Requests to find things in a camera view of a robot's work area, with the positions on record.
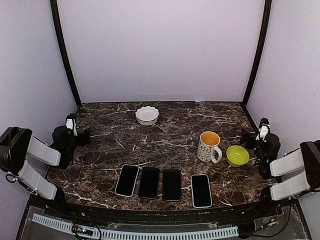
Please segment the small dark phone case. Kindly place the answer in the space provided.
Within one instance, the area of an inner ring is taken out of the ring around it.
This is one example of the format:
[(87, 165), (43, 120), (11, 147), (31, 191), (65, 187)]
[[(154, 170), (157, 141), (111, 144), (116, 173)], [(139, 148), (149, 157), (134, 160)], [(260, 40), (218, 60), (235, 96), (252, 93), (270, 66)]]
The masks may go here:
[(139, 168), (134, 165), (124, 164), (115, 187), (115, 194), (122, 197), (132, 197), (135, 191)]

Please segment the light blue smartphone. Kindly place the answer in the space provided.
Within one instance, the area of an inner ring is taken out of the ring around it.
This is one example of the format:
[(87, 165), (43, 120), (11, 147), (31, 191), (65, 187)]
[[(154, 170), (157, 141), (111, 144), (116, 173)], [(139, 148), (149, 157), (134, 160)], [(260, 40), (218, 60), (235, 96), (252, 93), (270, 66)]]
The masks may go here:
[(190, 182), (193, 207), (210, 208), (213, 203), (208, 175), (194, 174), (191, 176)]

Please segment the purple smartphone dark screen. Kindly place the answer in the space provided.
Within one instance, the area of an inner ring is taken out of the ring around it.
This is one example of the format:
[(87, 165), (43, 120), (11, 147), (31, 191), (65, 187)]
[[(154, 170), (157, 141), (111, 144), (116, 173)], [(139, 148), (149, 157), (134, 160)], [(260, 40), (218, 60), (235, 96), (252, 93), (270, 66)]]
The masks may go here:
[(182, 199), (181, 171), (179, 169), (163, 170), (162, 199), (166, 202), (179, 202)]

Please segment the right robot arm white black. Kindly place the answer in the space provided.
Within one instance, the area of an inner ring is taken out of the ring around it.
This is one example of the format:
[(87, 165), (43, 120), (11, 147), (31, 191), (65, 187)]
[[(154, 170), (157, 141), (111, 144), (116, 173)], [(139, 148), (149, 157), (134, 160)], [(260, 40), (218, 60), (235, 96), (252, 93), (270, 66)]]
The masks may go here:
[(255, 213), (266, 217), (275, 208), (276, 201), (296, 198), (306, 193), (320, 191), (320, 141), (305, 141), (299, 147), (278, 158), (280, 138), (263, 125), (257, 134), (243, 129), (240, 143), (253, 150), (260, 176), (269, 180), (296, 171), (299, 174), (265, 187), (260, 194), (260, 202), (255, 205)]

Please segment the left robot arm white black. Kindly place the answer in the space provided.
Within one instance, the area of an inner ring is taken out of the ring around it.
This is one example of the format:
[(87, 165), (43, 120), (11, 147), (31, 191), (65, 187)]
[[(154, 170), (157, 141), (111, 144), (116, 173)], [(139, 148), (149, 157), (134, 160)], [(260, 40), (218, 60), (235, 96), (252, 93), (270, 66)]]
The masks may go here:
[(65, 203), (64, 191), (46, 180), (27, 161), (30, 156), (47, 166), (65, 170), (74, 160), (76, 147), (91, 143), (90, 129), (82, 132), (65, 125), (58, 126), (52, 133), (53, 144), (47, 145), (34, 136), (29, 128), (9, 127), (0, 136), (0, 169), (6, 173), (9, 183), (19, 182), (32, 194), (37, 194), (51, 203), (51, 210), (60, 218), (71, 213)]

